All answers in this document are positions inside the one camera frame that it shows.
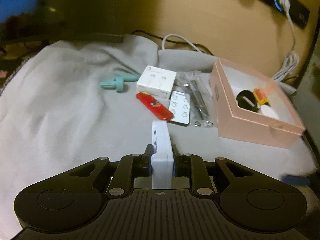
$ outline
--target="teal object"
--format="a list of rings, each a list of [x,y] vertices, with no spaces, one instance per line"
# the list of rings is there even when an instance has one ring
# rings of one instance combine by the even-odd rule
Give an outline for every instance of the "teal object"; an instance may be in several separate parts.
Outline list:
[[[115,88],[117,92],[122,92],[124,87],[124,80],[121,76],[115,76],[113,81],[100,82],[103,88]]]
[[[124,82],[136,82],[139,79],[139,77],[132,74],[122,74],[122,75],[116,74],[113,80],[116,80],[116,77],[122,77]]]

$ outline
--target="pink object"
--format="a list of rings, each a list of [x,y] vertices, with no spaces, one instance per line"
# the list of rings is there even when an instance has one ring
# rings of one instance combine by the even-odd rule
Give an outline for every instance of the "pink object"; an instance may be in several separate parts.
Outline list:
[[[7,71],[0,70],[0,78],[5,78],[7,76]]]
[[[220,137],[289,148],[305,130],[277,83],[251,68],[219,58],[210,76],[210,86]],[[256,87],[264,90],[279,120],[238,107],[237,94]]]

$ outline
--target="gray cloth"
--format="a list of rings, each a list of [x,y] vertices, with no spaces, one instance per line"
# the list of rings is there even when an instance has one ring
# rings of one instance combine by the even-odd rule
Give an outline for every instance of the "gray cloth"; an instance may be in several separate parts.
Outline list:
[[[0,239],[21,230],[13,201],[23,188],[101,156],[141,154],[151,143],[156,117],[135,98],[135,83],[116,93],[100,81],[115,72],[142,73],[146,65],[210,72],[215,60],[158,52],[152,41],[127,35],[122,44],[60,41],[26,62],[0,97]],[[208,161],[224,156],[275,178],[315,169],[300,140],[286,150],[219,138],[215,127],[168,127],[181,153]]]

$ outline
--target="coiled white cable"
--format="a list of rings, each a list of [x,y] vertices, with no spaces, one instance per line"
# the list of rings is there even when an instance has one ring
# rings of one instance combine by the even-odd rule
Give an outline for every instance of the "coiled white cable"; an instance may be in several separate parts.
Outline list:
[[[296,38],[294,35],[294,27],[293,27],[293,22],[291,19],[291,16],[289,14],[289,9],[290,9],[290,1],[289,0],[279,0],[280,5],[283,7],[285,14],[289,20],[290,26],[291,26],[291,31],[292,31],[292,36],[293,36],[293,45],[291,51],[287,54],[287,56],[284,58],[284,62],[282,64],[281,69],[272,77],[275,81],[281,82],[286,75],[291,73],[292,71],[295,70],[295,68],[298,66],[300,57],[297,53],[294,52],[294,47],[296,45]]]
[[[166,35],[166,36],[163,38],[162,44],[161,44],[161,48],[162,48],[162,49],[165,49],[165,41],[166,41],[167,38],[169,38],[169,37],[177,37],[177,38],[180,38],[180,39],[184,40],[186,43],[188,43],[193,49],[195,49],[196,51],[202,53],[202,51],[199,50],[191,41],[188,41],[185,37],[183,37],[183,36],[181,36],[181,35],[179,35],[179,34],[175,34],[175,33],[168,34],[168,35]]]

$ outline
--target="red lighter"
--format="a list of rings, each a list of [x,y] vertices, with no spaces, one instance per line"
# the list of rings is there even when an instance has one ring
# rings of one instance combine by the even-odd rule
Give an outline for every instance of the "red lighter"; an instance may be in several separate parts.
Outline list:
[[[141,101],[160,120],[169,121],[173,118],[173,113],[164,107],[158,100],[146,92],[139,92],[136,98]]]

